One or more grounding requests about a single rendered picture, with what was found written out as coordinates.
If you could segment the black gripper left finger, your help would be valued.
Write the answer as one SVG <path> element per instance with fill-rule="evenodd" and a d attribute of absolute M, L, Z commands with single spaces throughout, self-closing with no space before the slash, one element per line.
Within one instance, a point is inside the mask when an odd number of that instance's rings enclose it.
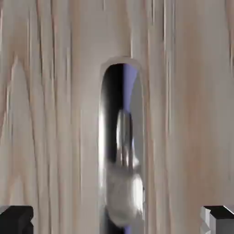
<path fill-rule="evenodd" d="M 0 206 L 0 234 L 34 234 L 32 206 Z"/>

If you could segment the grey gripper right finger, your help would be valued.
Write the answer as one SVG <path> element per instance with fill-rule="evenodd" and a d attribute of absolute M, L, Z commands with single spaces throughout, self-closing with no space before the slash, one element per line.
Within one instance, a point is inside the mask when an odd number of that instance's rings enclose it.
<path fill-rule="evenodd" d="M 234 234 L 234 205 L 202 206 L 200 234 Z"/>

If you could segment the light wood drawer front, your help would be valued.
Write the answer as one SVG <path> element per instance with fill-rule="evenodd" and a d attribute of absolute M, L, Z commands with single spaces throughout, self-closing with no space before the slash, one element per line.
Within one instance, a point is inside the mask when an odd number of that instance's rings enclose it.
<path fill-rule="evenodd" d="M 35 234 L 101 234 L 108 66 L 143 86 L 145 234 L 234 205 L 234 0 L 0 0 L 0 205 Z"/>

